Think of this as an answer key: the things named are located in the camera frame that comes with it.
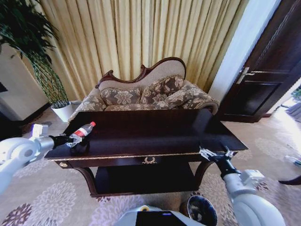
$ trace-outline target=potted plant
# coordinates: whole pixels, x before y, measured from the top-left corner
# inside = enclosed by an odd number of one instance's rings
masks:
[[[301,101],[301,86],[299,86],[293,93],[292,93],[293,99],[296,102]]]
[[[51,37],[57,38],[54,27],[34,5],[26,4],[26,0],[0,0],[0,46],[7,43],[20,53],[21,58],[29,59],[51,108],[67,121],[73,110],[46,52],[53,47],[47,40]]]

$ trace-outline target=lower shelf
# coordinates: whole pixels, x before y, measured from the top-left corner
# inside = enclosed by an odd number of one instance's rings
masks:
[[[99,195],[150,194],[197,190],[189,163],[98,167]]]

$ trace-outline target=sofa cushion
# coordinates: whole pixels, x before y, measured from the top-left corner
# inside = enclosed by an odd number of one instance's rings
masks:
[[[155,110],[154,105],[131,104],[131,105],[110,105],[104,111],[139,111],[139,110]]]
[[[137,104],[140,102],[141,92],[139,88],[129,90],[105,88],[101,91],[101,97],[107,106]]]
[[[183,77],[180,75],[169,75],[153,82],[146,87],[141,96],[142,104],[155,104],[165,100],[183,86]]]
[[[170,95],[169,97],[167,97],[165,99],[165,102],[167,103],[168,108],[172,109],[176,106],[180,106],[184,104],[186,101],[190,100],[191,98],[193,98],[193,95],[190,92],[181,89],[179,91],[176,91],[174,94]]]

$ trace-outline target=white wall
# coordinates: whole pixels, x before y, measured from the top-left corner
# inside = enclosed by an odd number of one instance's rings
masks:
[[[0,81],[8,90],[0,93],[0,111],[10,120],[24,120],[46,104],[47,98],[15,51],[2,46],[0,54]]]
[[[280,0],[249,0],[209,90],[209,95],[222,101],[279,3]]]

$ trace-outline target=dark wooden door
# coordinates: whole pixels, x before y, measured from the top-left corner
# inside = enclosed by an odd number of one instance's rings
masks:
[[[257,122],[301,75],[301,0],[283,0],[223,99],[218,117]]]

